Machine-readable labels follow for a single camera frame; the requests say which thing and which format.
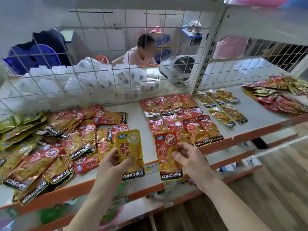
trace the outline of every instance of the person in pink shirt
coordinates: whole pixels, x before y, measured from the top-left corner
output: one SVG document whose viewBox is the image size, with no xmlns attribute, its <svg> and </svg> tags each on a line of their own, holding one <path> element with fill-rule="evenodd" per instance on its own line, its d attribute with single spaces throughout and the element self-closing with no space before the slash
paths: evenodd
<svg viewBox="0 0 308 231">
<path fill-rule="evenodd" d="M 128 50 L 124 55 L 123 64 L 137 66 L 156 64 L 154 54 L 154 38 L 149 34 L 143 34 L 139 37 L 137 46 Z"/>
</svg>

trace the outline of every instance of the pink shirt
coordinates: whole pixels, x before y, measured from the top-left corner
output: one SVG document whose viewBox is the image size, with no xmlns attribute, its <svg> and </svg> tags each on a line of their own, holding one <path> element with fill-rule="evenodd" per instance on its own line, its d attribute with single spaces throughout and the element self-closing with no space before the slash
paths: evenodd
<svg viewBox="0 0 308 231">
<path fill-rule="evenodd" d="M 144 60 L 142 60 L 139 57 L 137 46 L 136 46 L 126 52 L 126 54 L 124 55 L 123 64 L 143 66 L 143 65 L 156 64 L 156 62 L 154 61 L 154 58 L 144 58 Z"/>
</svg>

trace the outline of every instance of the black hair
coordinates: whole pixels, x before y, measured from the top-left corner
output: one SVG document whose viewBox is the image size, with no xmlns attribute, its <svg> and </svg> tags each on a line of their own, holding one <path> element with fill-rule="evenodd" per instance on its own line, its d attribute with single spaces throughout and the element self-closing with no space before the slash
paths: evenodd
<svg viewBox="0 0 308 231">
<path fill-rule="evenodd" d="M 151 35 L 143 34 L 139 37 L 137 46 L 144 49 L 148 42 L 155 42 L 155 40 Z"/>
</svg>

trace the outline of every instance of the floor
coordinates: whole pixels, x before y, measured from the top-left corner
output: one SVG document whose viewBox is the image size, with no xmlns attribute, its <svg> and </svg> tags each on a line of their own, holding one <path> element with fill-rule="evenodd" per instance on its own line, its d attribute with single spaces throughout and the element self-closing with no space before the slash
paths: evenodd
<svg viewBox="0 0 308 231">
<path fill-rule="evenodd" d="M 294 130 L 299 141 L 259 157 L 263 168 L 229 184 L 272 231 L 308 230 L 308 123 Z M 154 220 L 158 231 L 228 231 L 206 195 L 157 213 Z M 126 230 L 152 228 L 145 218 Z"/>
</svg>

